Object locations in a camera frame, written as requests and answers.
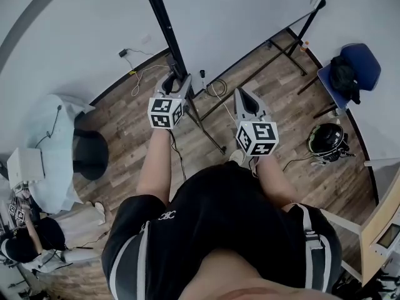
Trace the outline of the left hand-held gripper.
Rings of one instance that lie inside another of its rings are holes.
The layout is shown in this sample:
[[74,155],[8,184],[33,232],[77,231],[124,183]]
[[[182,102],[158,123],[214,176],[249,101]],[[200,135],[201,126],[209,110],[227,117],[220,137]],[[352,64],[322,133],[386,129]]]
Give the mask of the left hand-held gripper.
[[188,74],[171,94],[173,75],[167,74],[157,82],[153,97],[149,98],[147,115],[152,128],[173,130],[185,113],[186,98],[191,88],[192,76]]

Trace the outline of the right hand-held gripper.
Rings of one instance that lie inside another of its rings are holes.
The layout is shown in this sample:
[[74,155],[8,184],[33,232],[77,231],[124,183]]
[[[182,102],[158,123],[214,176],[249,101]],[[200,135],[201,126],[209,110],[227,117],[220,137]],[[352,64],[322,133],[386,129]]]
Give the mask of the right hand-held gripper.
[[268,108],[251,91],[239,87],[234,91],[234,111],[240,121],[236,141],[246,156],[269,156],[279,143],[277,124],[266,122]]

